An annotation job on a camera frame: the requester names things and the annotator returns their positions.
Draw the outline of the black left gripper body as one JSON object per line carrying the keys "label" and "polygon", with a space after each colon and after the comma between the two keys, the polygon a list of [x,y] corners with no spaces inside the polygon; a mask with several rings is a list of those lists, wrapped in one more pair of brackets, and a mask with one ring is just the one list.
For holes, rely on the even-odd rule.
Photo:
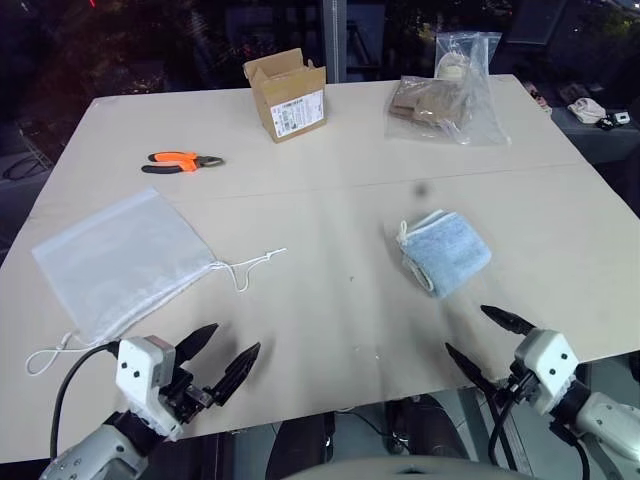
{"label": "black left gripper body", "polygon": [[195,416],[214,404],[212,391],[192,383],[193,375],[176,367],[170,382],[160,388],[160,396],[179,424],[189,424]]}

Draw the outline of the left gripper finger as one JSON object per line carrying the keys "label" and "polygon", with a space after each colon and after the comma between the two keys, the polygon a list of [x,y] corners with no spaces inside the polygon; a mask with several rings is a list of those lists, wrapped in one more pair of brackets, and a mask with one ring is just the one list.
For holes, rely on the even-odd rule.
{"label": "left gripper finger", "polygon": [[175,346],[174,368],[180,368],[185,362],[192,360],[209,342],[218,329],[218,323],[202,326]]}
{"label": "left gripper finger", "polygon": [[210,389],[213,403],[223,406],[248,377],[259,355],[261,343],[242,351],[225,369],[221,380]]}

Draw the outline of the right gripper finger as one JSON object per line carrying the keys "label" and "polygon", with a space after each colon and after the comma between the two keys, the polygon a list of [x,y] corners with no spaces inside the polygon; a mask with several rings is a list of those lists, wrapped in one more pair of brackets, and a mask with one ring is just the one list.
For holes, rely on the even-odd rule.
{"label": "right gripper finger", "polygon": [[445,343],[445,348],[454,363],[473,385],[487,396],[496,395],[497,387],[483,375],[481,369],[473,361],[448,342]]}
{"label": "right gripper finger", "polygon": [[511,333],[527,336],[535,328],[533,324],[519,315],[499,307],[481,305],[480,309],[489,319]]}

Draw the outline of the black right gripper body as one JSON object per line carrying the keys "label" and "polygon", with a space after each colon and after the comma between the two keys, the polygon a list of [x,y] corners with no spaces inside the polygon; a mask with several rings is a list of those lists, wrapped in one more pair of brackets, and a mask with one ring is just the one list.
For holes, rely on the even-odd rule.
{"label": "black right gripper body", "polygon": [[492,400],[497,407],[503,408],[509,402],[516,404],[528,401],[535,393],[539,379],[536,373],[520,362],[512,362],[509,376],[496,383]]}

